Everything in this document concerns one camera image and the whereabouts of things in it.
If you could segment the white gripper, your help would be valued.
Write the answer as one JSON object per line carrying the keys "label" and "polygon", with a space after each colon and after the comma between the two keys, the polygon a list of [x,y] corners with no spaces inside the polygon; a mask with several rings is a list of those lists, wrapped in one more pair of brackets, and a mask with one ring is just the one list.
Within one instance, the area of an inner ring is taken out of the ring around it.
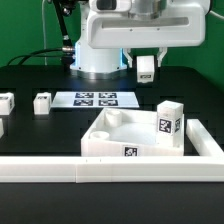
{"label": "white gripper", "polygon": [[133,66],[130,48],[159,48],[162,65],[167,47],[200,45],[205,39],[206,8],[201,4],[169,4],[156,19],[130,18],[127,12],[90,11],[87,42],[92,48],[124,48],[129,68]]}

